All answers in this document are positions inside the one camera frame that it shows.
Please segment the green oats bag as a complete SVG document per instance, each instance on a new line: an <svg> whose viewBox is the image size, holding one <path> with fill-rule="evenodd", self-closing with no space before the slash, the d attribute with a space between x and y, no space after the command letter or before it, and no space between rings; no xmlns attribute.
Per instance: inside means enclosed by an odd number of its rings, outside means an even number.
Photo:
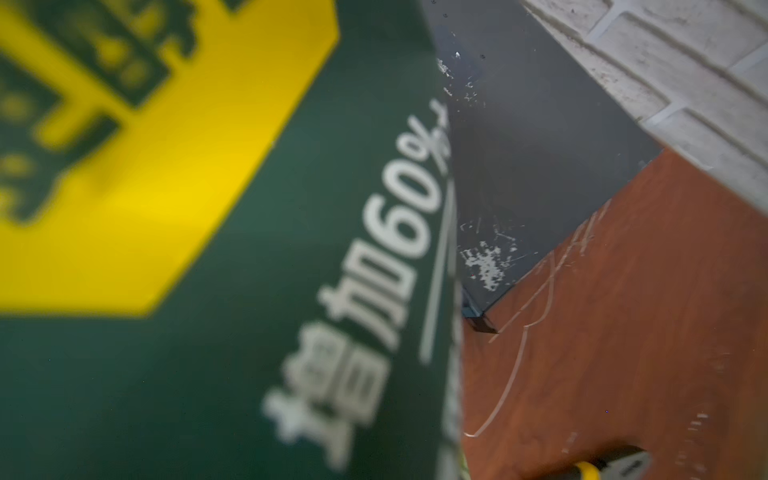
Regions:
<svg viewBox="0 0 768 480"><path fill-rule="evenodd" d="M1 5L1 475L458 479L417 1Z"/></svg>

